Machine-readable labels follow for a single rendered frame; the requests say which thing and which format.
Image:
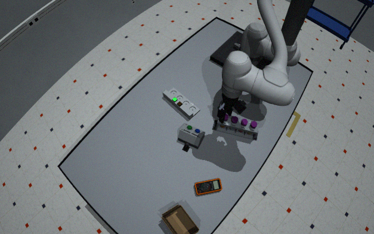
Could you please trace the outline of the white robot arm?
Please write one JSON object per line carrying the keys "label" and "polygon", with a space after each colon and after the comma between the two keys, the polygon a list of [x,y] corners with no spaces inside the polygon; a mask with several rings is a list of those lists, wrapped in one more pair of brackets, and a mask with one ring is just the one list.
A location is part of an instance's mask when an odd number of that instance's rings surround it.
{"label": "white robot arm", "polygon": [[[289,105],[295,88],[288,81],[287,66],[295,66],[301,57],[296,37],[314,0],[291,0],[282,29],[272,0],[257,0],[265,24],[249,24],[242,34],[238,50],[231,52],[222,68],[222,93],[238,98],[242,91],[278,106]],[[272,60],[263,70],[257,64],[264,57]],[[288,64],[288,65],[287,65]]]}

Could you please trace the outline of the orange digital multimeter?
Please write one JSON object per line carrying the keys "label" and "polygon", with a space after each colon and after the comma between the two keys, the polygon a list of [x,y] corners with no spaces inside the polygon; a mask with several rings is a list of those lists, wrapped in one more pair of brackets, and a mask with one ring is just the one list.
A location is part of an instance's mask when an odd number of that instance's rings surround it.
{"label": "orange digital multimeter", "polygon": [[195,183],[196,195],[219,192],[222,190],[220,178]]}

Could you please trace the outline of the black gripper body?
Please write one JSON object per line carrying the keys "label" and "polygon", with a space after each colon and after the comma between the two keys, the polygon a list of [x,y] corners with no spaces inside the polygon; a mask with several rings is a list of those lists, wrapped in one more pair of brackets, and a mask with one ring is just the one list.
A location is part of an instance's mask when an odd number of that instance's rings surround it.
{"label": "black gripper body", "polygon": [[[225,107],[228,107],[229,104],[236,103],[236,102],[238,101],[239,97],[238,97],[238,98],[228,98],[228,97],[226,97],[226,96],[222,93],[222,99],[223,99],[222,104],[225,103],[224,106],[225,106]],[[228,103],[229,103],[229,104],[228,104]]]}

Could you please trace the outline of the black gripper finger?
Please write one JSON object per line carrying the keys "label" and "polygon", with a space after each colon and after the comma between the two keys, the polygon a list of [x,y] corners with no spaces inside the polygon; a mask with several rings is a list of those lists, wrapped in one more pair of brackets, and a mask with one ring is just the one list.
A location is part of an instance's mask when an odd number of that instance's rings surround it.
{"label": "black gripper finger", "polygon": [[230,108],[231,104],[228,105],[228,107],[224,106],[225,103],[223,103],[222,106],[218,106],[218,114],[217,117],[219,117],[219,121],[223,124],[225,119],[225,114],[227,110]]}
{"label": "black gripper finger", "polygon": [[232,111],[233,111],[232,107],[233,107],[233,105],[231,105],[230,108],[227,110],[227,114],[229,116],[231,116],[231,114],[232,114]]}

